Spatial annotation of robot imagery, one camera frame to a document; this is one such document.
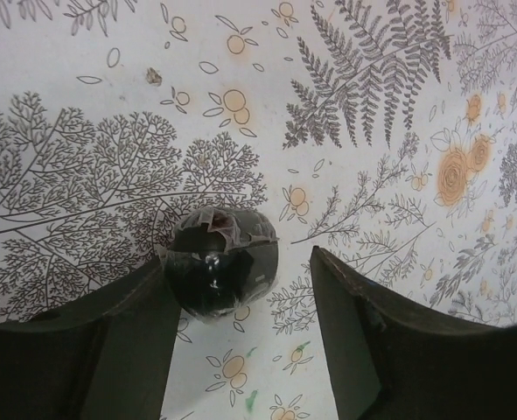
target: botanical print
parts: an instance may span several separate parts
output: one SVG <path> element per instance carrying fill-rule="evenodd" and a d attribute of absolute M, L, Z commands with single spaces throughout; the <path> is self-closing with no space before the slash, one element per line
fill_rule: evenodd
<path fill-rule="evenodd" d="M 206 392 L 214 392 L 222 389 L 228 384 L 229 402 L 231 407 L 234 407 L 237 396 L 244 394 L 244 386 L 247 383 L 247 374 L 243 372 L 245 365 L 245 358 L 240 355 L 232 356 L 233 349 L 225 353 L 222 359 L 213 356 L 207 356 L 206 359 L 214 368 L 220 369 L 220 373 L 214 374 L 213 377 L 218 380 L 214 384 L 206 388 Z"/>
<path fill-rule="evenodd" d="M 308 418 L 310 414 L 302 411 L 301 407 L 298 405 L 302 398 L 303 394 L 300 394 L 293 398 L 289 404 L 284 404 L 282 398 L 278 394 L 275 394 L 275 404 L 269 408 L 270 410 L 273 410 L 269 417 L 270 420 L 295 420 L 297 418 Z"/>
<path fill-rule="evenodd" d="M 336 418 L 315 245 L 517 323 L 517 0 L 0 0 L 0 322 L 131 273 L 207 205 L 274 222 L 278 285 L 181 313 L 162 418 Z"/>
<path fill-rule="evenodd" d="M 38 94 L 13 96 L 0 112 L 0 235 L 14 234 L 0 256 L 1 317 L 29 319 L 130 273 L 196 208 L 265 201 L 250 146 L 223 132 L 181 150 L 176 137 L 152 113 L 95 124 L 63 108 L 50 122 Z"/>
<path fill-rule="evenodd" d="M 440 81 L 440 55 L 451 57 L 439 0 L 416 0 L 413 5 L 388 0 L 390 24 L 381 24 L 382 16 L 373 17 L 373 6 L 363 6 L 361 0 L 336 0 L 335 4 L 349 31 L 334 26 L 311 6 L 312 19 L 333 64 L 323 62 L 303 38 L 297 38 L 314 87 L 291 81 L 301 104 L 287 105 L 292 120 L 287 122 L 284 148 L 304 144 L 309 137 L 317 145 L 327 137 L 342 147 L 338 110 L 344 115 L 352 143 L 357 145 L 356 124 L 360 122 L 371 144 L 374 118 L 382 108 L 383 96 L 386 141 L 390 145 L 396 111 L 403 112 L 403 123 L 411 130 L 421 85 L 428 73 Z"/>
<path fill-rule="evenodd" d="M 297 368 L 300 365 L 304 365 L 306 363 L 309 363 L 312 359 L 314 359 L 314 356 L 308 356 L 304 357 L 304 350 L 305 348 L 310 345 L 310 341 L 307 341 L 303 344 L 300 344 L 299 346 L 295 347 L 295 349 L 291 352 L 291 355 L 289 357 L 289 363 L 285 365 L 283 368 L 284 371 L 288 371 L 290 375 L 293 375 Z M 284 357 L 282 355 L 277 355 L 272 361 L 283 361 Z"/>

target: green mark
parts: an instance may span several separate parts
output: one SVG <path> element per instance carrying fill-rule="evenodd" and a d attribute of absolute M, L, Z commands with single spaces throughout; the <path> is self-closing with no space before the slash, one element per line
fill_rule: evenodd
<path fill-rule="evenodd" d="M 256 350 L 257 348 L 258 348 L 258 347 L 252 347 L 252 348 L 250 349 L 250 351 L 247 353 L 247 357 L 252 356 L 252 353 L 253 353 L 253 352 L 254 352 L 254 350 Z"/>
<path fill-rule="evenodd" d="M 256 399 L 257 395 L 258 395 L 258 390 L 255 389 L 254 391 L 252 391 L 252 394 L 250 394 L 250 397 L 245 400 L 245 403 L 247 404 L 247 411 L 250 414 L 252 414 L 252 410 L 255 407 L 255 399 Z"/>
<path fill-rule="evenodd" d="M 303 343 L 301 346 L 298 346 L 296 350 L 301 350 L 303 351 L 305 347 L 307 347 L 308 345 L 310 345 L 310 341 L 307 341 L 306 343 Z"/>

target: black ball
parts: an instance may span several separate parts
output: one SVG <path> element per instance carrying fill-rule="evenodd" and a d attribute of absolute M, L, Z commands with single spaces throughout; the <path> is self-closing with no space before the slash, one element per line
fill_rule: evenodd
<path fill-rule="evenodd" d="M 179 222 L 160 256 L 180 306 L 197 319 L 213 320 L 272 289 L 276 231 L 261 213 L 208 206 Z"/>

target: brown stain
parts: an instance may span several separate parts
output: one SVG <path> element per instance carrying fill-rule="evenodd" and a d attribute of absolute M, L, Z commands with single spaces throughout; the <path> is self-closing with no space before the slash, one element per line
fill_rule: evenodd
<path fill-rule="evenodd" d="M 463 150 L 445 152 L 439 164 L 437 190 L 446 206 L 454 206 L 464 196 L 468 179 L 468 162 Z"/>
<path fill-rule="evenodd" d="M 466 102 L 466 119 L 470 125 L 474 125 L 481 117 L 483 108 L 482 96 L 479 93 L 473 94 Z"/>
<path fill-rule="evenodd" d="M 159 87 L 163 83 L 163 77 L 153 67 L 147 69 L 145 80 L 152 86 Z"/>

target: fern leaf illustration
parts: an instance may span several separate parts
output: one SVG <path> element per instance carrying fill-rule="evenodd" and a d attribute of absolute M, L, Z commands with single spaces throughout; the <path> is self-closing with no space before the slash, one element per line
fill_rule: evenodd
<path fill-rule="evenodd" d="M 387 145 L 390 147 L 392 126 L 394 124 L 396 110 L 400 103 L 398 97 L 406 87 L 408 68 L 403 60 L 399 59 L 396 54 L 392 54 L 382 62 L 381 74 L 385 90 L 384 95 L 387 97 L 384 102 L 384 132 Z"/>
<path fill-rule="evenodd" d="M 360 50 L 353 49 L 352 40 L 346 41 L 344 34 L 339 29 L 334 30 L 334 26 L 320 16 L 314 6 L 311 6 L 311 15 L 320 36 L 334 59 L 339 78 L 343 81 L 349 81 L 361 67 L 363 59 L 360 56 Z"/>
<path fill-rule="evenodd" d="M 382 92 L 382 79 L 380 70 L 377 66 L 369 66 L 369 68 L 360 76 L 360 96 L 361 101 L 361 119 L 363 120 L 363 131 L 369 145 L 373 142 L 373 124 L 376 109 L 379 108 L 377 102 L 381 100 L 379 93 Z"/>
<path fill-rule="evenodd" d="M 303 38 L 298 38 L 299 52 L 314 86 L 305 92 L 303 85 L 292 82 L 301 104 L 287 106 L 291 121 L 286 123 L 284 149 L 304 144 L 309 137 L 318 145 L 328 137 L 341 147 L 338 111 L 353 145 L 357 146 L 358 119 L 367 143 L 372 144 L 375 117 L 383 108 L 383 88 L 385 138 L 389 143 L 398 109 L 402 109 L 410 130 L 422 84 L 429 72 L 440 81 L 440 54 L 450 56 L 439 2 L 416 0 L 411 5 L 404 0 L 387 0 L 388 19 L 375 16 L 375 9 L 362 0 L 336 0 L 335 4 L 349 24 L 350 34 L 345 35 L 311 6 L 312 20 L 331 61 L 321 61 Z M 433 5 L 432 15 L 428 4 Z"/>
<path fill-rule="evenodd" d="M 382 16 L 376 16 L 369 24 L 369 16 L 372 5 L 363 6 L 362 0 L 355 2 L 354 0 L 336 0 L 336 5 L 340 7 L 340 13 L 344 14 L 344 20 L 350 22 L 349 29 L 353 36 L 360 39 L 360 46 L 362 47 L 363 55 L 367 60 L 377 60 L 387 49 L 391 42 L 390 38 L 385 39 L 385 34 L 390 27 L 389 24 L 384 24 L 380 28 L 379 23 Z"/>

